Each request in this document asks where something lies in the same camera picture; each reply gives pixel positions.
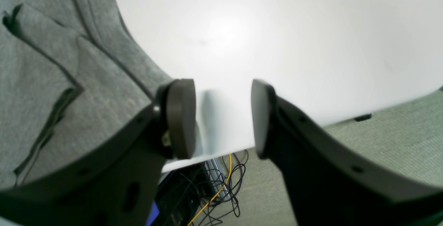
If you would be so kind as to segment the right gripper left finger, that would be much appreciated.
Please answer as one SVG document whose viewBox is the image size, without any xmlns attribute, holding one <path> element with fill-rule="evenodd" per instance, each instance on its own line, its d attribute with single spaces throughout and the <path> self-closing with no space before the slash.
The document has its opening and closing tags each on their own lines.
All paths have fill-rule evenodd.
<svg viewBox="0 0 443 226">
<path fill-rule="evenodd" d="M 162 85 L 115 136 L 46 177 L 1 192 L 1 217 L 24 226 L 144 226 L 162 168 L 196 146 L 192 79 Z"/>
</svg>

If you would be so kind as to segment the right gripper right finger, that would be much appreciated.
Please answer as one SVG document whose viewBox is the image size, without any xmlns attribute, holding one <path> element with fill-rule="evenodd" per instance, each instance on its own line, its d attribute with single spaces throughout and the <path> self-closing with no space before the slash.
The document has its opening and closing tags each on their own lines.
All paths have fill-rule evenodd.
<svg viewBox="0 0 443 226">
<path fill-rule="evenodd" d="M 345 147 L 266 81 L 251 87 L 257 155 L 280 170 L 299 226 L 437 226 L 442 189 Z"/>
</svg>

